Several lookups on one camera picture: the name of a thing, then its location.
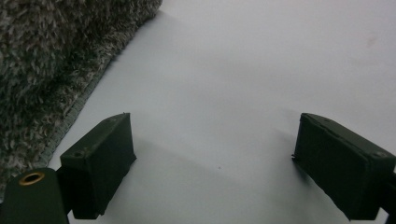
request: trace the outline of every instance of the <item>brass grommet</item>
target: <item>brass grommet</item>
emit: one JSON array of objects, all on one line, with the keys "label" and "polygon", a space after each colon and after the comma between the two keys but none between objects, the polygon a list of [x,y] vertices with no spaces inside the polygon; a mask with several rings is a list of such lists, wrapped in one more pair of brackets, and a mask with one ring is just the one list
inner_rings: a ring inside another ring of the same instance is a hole
[{"label": "brass grommet", "polygon": [[24,176],[20,179],[21,186],[29,186],[37,183],[44,178],[45,174],[41,172],[34,172],[29,175]]}]

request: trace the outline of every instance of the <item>white surface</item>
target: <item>white surface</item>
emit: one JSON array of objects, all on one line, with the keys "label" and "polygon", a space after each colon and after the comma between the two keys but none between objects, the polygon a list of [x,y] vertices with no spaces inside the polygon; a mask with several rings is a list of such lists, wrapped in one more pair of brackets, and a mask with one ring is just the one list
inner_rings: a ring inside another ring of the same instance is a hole
[{"label": "white surface", "polygon": [[165,0],[50,163],[102,119],[132,114],[137,161],[103,217],[71,223],[349,223],[290,155],[302,112],[396,154],[395,11],[394,1]]}]

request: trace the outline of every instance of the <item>white floor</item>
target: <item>white floor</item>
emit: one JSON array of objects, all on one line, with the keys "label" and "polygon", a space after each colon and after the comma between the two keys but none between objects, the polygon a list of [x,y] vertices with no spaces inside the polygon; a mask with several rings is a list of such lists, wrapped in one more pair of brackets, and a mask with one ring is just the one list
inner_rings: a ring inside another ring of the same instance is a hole
[{"label": "white floor", "polygon": [[[103,224],[349,223],[291,162],[302,112],[396,154],[396,2],[164,0],[59,145],[132,114]],[[384,223],[381,211],[376,221]]]}]

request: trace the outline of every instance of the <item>gray fuzzy rug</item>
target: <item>gray fuzzy rug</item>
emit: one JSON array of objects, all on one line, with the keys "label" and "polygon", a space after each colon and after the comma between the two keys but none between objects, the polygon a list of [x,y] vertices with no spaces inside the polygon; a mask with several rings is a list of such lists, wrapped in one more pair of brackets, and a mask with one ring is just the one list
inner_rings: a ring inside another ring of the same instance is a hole
[{"label": "gray fuzzy rug", "polygon": [[0,199],[12,176],[48,164],[111,59],[161,3],[1,1]]}]

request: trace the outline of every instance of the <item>floor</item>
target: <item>floor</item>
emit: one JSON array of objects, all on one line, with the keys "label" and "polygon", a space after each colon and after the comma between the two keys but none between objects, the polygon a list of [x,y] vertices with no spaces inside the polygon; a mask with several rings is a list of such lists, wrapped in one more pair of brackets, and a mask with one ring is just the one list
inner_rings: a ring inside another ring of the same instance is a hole
[{"label": "floor", "polygon": [[49,165],[131,113],[137,161],[104,216],[70,222],[349,223],[291,154],[303,112],[396,154],[394,11],[385,0],[163,1]]}]

